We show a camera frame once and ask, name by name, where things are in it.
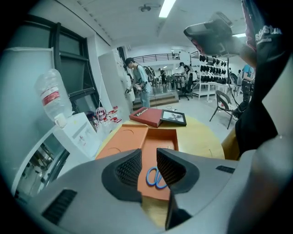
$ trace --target tiled floor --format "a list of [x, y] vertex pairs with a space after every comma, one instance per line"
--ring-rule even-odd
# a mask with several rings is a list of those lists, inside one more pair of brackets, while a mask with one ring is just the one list
[[[238, 103], [241, 102], [242, 96], [236, 97]], [[181, 98], [178, 103], [171, 105], [158, 106], [160, 109], [177, 109], [176, 111], [185, 113], [207, 125], [222, 142], [229, 132], [235, 126], [236, 121], [232, 119], [229, 129], [227, 126], [229, 123], [230, 116], [224, 111], [217, 111], [212, 121], [210, 121], [215, 109], [217, 102], [215, 101], [215, 96], [210, 96], [210, 100], [206, 101], [206, 96], [198, 97], [194, 96], [193, 99], [190, 98], [188, 101], [186, 98]]]

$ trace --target window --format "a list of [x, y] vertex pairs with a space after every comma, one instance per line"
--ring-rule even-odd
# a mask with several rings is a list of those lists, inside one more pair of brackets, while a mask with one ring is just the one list
[[29, 16], [9, 43], [8, 48], [11, 47], [54, 48], [55, 68], [60, 72], [69, 99], [77, 105], [78, 112], [86, 111], [86, 106], [82, 104], [84, 97], [91, 99], [95, 105], [88, 108], [98, 107], [96, 100], [99, 100], [99, 95], [92, 77], [86, 38], [62, 27], [60, 23]]

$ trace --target ceiling light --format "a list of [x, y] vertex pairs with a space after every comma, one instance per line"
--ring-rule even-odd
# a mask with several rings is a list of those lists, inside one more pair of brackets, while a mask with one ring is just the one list
[[167, 18], [176, 0], [165, 0], [161, 8], [160, 18]]
[[233, 37], [245, 37], [246, 34], [245, 33], [241, 33], [241, 34], [236, 34], [236, 35], [233, 35]]

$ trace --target picture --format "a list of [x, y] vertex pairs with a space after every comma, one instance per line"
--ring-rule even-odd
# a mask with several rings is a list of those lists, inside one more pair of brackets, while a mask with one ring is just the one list
[[163, 110], [161, 120], [186, 126], [185, 114], [180, 112]]

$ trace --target cardboard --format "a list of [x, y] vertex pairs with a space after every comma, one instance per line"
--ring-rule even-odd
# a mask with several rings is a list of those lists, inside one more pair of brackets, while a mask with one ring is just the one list
[[[106, 144], [96, 159], [131, 150], [142, 150], [142, 169], [138, 177], [137, 190], [143, 196], [161, 200], [169, 200], [170, 190], [165, 187], [161, 190], [149, 186], [146, 182], [148, 170], [157, 166], [157, 148], [179, 150], [176, 129], [155, 129], [146, 125], [123, 124], [118, 132]], [[149, 181], [154, 181], [155, 170], [150, 173]], [[165, 184], [162, 178], [159, 185]]]
[[131, 120], [157, 128], [162, 123], [162, 121], [160, 120], [161, 115], [162, 110], [160, 109], [142, 107], [136, 112], [129, 115], [129, 118]]

